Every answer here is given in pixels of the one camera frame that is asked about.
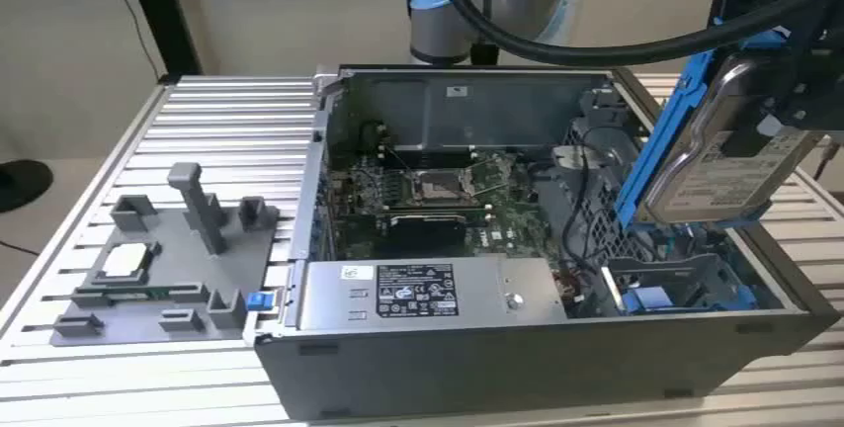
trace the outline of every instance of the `warning label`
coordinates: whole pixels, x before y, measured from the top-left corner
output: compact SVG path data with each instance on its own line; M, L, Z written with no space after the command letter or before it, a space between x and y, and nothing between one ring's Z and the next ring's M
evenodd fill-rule
M459 314L451 264L379 266L377 293L381 317Z
M731 133L719 132L712 139L668 202L669 210L741 208L807 135L807 132L779 135L755 157L727 158L721 144Z

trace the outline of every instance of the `blue latch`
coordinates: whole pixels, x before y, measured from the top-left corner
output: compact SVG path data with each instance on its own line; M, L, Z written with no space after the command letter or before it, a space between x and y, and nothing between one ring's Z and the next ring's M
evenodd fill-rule
M253 292L247 297L247 310L267 311L276 305L276 295L265 292Z

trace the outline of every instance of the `white sticker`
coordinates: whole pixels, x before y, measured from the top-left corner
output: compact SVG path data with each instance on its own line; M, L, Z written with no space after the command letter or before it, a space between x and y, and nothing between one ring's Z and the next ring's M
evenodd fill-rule
M685 174L673 198L668 201L669 210L741 208L777 171L807 134L795 132L779 135L755 157L728 158L721 154L721 144L731 133L719 132L712 139L703 156Z
M371 281L375 276L375 266L343 266L340 279L345 281Z
M465 98L469 95L468 86L448 86L445 88L447 98Z

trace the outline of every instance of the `slotted aluminum surface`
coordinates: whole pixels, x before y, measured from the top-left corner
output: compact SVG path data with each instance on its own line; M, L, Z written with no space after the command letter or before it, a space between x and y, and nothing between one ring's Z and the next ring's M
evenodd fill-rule
M676 76L641 78L657 99L667 97ZM85 427L288 422L243 341L53 348L49 338L65 297L111 231L109 205L129 193L149 194L160 206L177 205L164 183L176 161L204 166L205 188L224 202L264 195L281 209L265 286L284 283L311 118L308 78L187 78L153 97L0 312L0 322L8 322L0 340L0 422ZM799 171L777 192L765 227L844 310L844 209ZM755 362L703 399L360 425L559 424L844 425L844 324L795 355Z

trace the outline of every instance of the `power supply label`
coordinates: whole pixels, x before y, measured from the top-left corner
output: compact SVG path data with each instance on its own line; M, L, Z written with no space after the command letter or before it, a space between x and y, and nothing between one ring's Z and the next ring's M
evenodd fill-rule
M383 318L459 314L451 264L379 266L377 277L376 312Z

